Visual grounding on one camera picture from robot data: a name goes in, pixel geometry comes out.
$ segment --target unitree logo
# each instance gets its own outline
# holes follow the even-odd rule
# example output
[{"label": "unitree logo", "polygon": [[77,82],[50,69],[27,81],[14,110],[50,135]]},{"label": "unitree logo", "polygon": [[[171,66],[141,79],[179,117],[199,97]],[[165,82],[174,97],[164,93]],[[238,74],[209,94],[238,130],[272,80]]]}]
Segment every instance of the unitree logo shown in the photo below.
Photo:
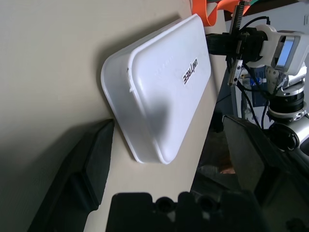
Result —
[{"label": "unitree logo", "polygon": [[197,67],[197,59],[195,59],[191,64],[186,73],[183,75],[183,83],[186,84],[190,78],[190,76],[195,72],[195,68]]}]

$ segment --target orange strap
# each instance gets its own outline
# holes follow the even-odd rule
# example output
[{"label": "orange strap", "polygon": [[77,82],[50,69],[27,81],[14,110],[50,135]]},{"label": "orange strap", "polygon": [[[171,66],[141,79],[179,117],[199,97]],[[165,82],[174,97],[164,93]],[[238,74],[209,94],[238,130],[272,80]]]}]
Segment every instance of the orange strap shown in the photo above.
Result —
[{"label": "orange strap", "polygon": [[[207,16],[207,0],[192,0],[192,14],[198,14],[203,21],[205,27],[212,27],[217,21],[217,11],[226,10],[231,13],[234,12],[235,6],[238,5],[239,0],[221,0],[216,7]],[[249,9],[250,6],[245,6],[243,13]]]}]

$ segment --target white box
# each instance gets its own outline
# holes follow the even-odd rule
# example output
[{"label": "white box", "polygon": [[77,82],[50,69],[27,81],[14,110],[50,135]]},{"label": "white box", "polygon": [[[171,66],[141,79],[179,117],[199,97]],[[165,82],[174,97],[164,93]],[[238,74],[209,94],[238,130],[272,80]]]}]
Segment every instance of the white box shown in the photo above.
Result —
[{"label": "white box", "polygon": [[138,162],[175,159],[210,74],[204,27],[196,14],[105,61],[102,87]]}]

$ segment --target black plastic part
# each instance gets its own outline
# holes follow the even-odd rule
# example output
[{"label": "black plastic part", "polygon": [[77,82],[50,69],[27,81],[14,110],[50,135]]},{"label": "black plastic part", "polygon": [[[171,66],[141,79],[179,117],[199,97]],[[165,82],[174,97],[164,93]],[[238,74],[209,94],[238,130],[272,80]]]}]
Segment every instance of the black plastic part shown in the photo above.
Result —
[{"label": "black plastic part", "polygon": [[216,202],[210,197],[201,206],[193,195],[183,192],[168,214],[158,211],[148,193],[120,193],[112,198],[106,232],[267,232],[254,196],[248,192],[225,191]]},{"label": "black plastic part", "polygon": [[280,151],[256,125],[224,117],[231,161],[242,189],[251,190],[272,231],[285,231],[299,218],[309,226],[308,172],[294,151]]},{"label": "black plastic part", "polygon": [[82,232],[102,202],[112,150],[114,121],[87,132],[62,162],[29,232]]},{"label": "black plastic part", "polygon": [[246,28],[241,35],[207,34],[206,41],[209,54],[231,56],[243,60],[245,63],[258,61],[263,41],[267,36],[256,28]]},{"label": "black plastic part", "polygon": [[299,139],[294,131],[282,124],[272,124],[268,136],[282,150],[293,150],[299,146]]},{"label": "black plastic part", "polygon": [[293,113],[304,107],[304,97],[304,92],[293,96],[274,97],[269,101],[269,107],[278,113]]}]

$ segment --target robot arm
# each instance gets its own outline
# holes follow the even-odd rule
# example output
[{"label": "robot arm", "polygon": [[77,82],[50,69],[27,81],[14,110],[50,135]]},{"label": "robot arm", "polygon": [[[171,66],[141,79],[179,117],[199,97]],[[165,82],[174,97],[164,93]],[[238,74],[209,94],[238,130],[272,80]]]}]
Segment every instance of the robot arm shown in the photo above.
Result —
[{"label": "robot arm", "polygon": [[298,75],[309,52],[309,35],[295,31],[276,31],[270,25],[259,25],[257,31],[266,34],[260,59],[248,62],[252,68],[270,66],[287,75]]}]

